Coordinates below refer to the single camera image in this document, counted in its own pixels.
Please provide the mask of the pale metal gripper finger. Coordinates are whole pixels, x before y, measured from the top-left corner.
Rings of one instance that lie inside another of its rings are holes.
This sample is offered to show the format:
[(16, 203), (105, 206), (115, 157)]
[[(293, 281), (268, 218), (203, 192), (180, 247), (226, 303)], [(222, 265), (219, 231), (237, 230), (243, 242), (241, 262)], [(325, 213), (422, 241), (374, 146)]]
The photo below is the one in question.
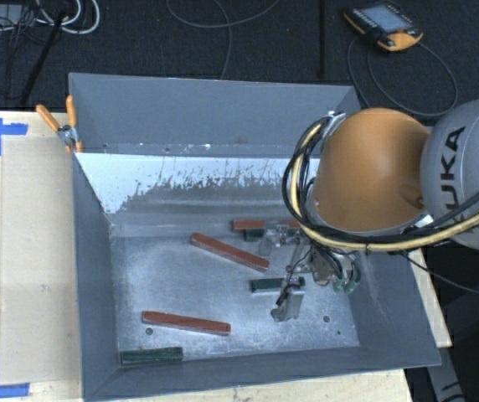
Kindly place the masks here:
[(299, 233), (298, 228), (288, 224), (266, 225), (259, 243), (259, 254), (270, 255), (274, 247), (295, 243)]
[(276, 306), (270, 312), (273, 320), (275, 322), (286, 322), (291, 319), (297, 319), (304, 295), (305, 291), (299, 280), (286, 283), (281, 288), (280, 295), (276, 300)]

